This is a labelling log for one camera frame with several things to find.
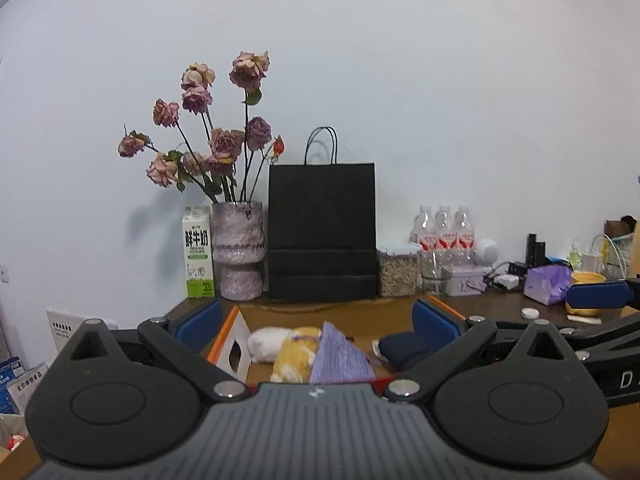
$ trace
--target silver bolt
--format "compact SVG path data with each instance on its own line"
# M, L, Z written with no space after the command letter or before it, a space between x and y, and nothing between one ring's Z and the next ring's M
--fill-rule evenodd
M220 397L228 397L229 399L242 395L244 390L244 384L238 381L222 381L213 387L213 391Z
M420 391L420 384L411 379L396 379L389 383L389 391L397 396L408 397Z

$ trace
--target textured purple vase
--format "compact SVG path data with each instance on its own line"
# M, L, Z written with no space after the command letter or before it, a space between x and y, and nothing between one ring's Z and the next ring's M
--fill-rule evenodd
M213 260L222 264L220 294L232 301L254 300L262 294L255 265L264 259L261 202L219 202L212 205Z

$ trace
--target purple package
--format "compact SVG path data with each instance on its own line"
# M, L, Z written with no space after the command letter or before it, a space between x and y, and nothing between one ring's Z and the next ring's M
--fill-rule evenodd
M550 305L564 301L571 286L571 271L565 266L549 265L529 269L524 295L538 303Z
M365 353L325 321L309 383L329 384L370 381L376 378Z

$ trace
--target green label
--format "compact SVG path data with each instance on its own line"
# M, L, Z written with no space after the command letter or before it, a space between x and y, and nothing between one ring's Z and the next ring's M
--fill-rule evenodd
M213 295L213 280L187 280L187 296L190 298L210 298Z

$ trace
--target bag handle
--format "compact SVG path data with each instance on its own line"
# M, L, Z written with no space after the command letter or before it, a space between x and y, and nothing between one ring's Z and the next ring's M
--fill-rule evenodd
M306 166L306 156L309 152L309 148L311 144L316 140L316 137L323 131L327 130L329 135L331 135L331 160L330 164L338 164L338 134L335 133L335 130L331 126L318 126L315 128L309 138L306 140L306 150L305 150L305 166Z

